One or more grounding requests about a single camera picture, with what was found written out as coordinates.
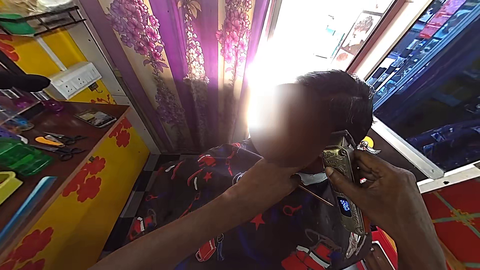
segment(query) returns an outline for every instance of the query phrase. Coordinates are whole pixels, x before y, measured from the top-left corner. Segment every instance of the black scissors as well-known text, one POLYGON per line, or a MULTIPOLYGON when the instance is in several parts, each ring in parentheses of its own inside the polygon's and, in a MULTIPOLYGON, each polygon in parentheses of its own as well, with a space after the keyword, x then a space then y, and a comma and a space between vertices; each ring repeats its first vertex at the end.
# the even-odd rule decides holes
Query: black scissors
POLYGON ((71 160, 74 154, 82 153, 85 150, 78 149, 78 148, 56 148, 56 147, 48 147, 43 145, 32 145, 35 148, 50 151, 56 153, 59 156, 61 161, 71 160))
POLYGON ((51 132, 44 132, 44 133, 54 136, 55 138, 57 138, 59 141, 61 141, 65 145, 72 145, 72 144, 76 143, 78 140, 82 140, 82 139, 87 138, 87 137, 81 136, 81 135, 77 135, 75 137, 68 137, 68 136, 65 136, 63 134, 57 134, 57 133, 51 133, 51 132))

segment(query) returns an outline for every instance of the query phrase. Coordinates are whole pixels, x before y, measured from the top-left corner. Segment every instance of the red star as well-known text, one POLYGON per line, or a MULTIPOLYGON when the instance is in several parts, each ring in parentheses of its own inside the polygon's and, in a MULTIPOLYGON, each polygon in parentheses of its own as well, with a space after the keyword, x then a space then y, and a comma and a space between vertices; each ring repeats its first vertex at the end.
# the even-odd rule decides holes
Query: red star
POLYGON ((205 182, 208 182, 208 179, 212 178, 212 172, 207 172, 204 176, 205 182))
POLYGON ((262 220, 262 214, 256 215, 250 222, 255 223, 255 230, 258 230, 258 225, 265 224, 265 221, 262 220))

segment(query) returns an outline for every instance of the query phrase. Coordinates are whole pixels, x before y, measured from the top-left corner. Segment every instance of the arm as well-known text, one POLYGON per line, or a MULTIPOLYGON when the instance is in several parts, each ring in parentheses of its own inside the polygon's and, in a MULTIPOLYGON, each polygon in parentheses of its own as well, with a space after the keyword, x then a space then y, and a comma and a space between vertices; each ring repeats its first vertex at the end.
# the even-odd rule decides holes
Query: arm
POLYGON ((144 270, 158 266, 173 269, 208 240, 248 221, 290 194, 298 185, 290 176, 298 170, 260 160, 236 185, 211 202, 125 245, 90 269, 144 270))
POLYGON ((395 240, 399 270, 446 270, 445 257, 415 176, 363 151, 355 151, 360 176, 373 183, 358 187, 327 167, 330 181, 395 240))

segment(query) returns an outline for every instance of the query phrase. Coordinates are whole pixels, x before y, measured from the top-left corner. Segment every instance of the yellow wall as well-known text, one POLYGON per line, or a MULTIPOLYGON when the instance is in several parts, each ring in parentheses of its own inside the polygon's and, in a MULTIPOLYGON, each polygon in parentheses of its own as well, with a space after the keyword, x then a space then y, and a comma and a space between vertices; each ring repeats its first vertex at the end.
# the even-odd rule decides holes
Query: yellow wall
MULTIPOLYGON (((66 67, 81 61, 87 61, 67 31, 56 30, 42 35, 42 38, 66 67)), ((13 46, 14 51, 11 53, 16 53, 18 60, 12 60, 28 74, 50 76, 60 71, 32 37, 0 35, 0 42, 13 46)), ((97 84, 97 90, 91 91, 86 88, 69 101, 116 104, 102 81, 98 80, 97 84)))
POLYGON ((85 270, 96 263, 149 155, 128 120, 119 125, 0 269, 85 270))

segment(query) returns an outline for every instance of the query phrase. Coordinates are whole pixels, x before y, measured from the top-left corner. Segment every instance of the yellow container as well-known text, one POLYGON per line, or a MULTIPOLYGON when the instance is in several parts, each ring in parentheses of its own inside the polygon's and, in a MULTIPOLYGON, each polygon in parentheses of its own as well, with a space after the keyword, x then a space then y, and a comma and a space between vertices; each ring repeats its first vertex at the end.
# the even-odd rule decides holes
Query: yellow container
POLYGON ((22 181, 15 178, 14 172, 0 172, 0 204, 22 185, 22 181))

